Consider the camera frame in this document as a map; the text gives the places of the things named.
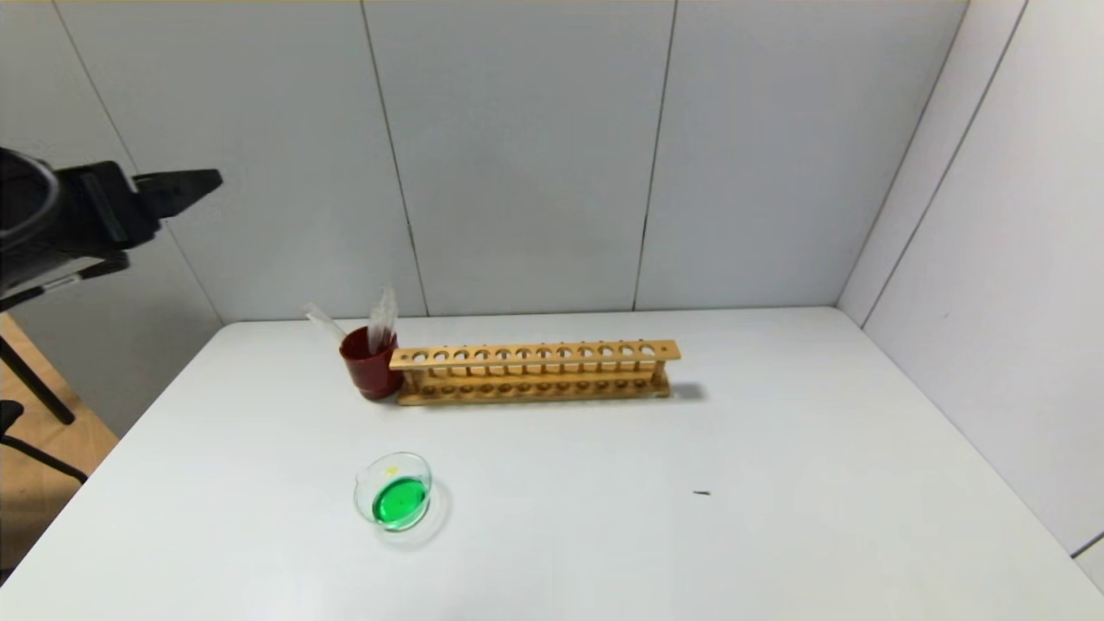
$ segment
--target wooden test tube rack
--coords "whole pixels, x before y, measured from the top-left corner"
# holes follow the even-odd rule
[[[540,343],[395,349],[400,406],[670,397],[673,340]]]

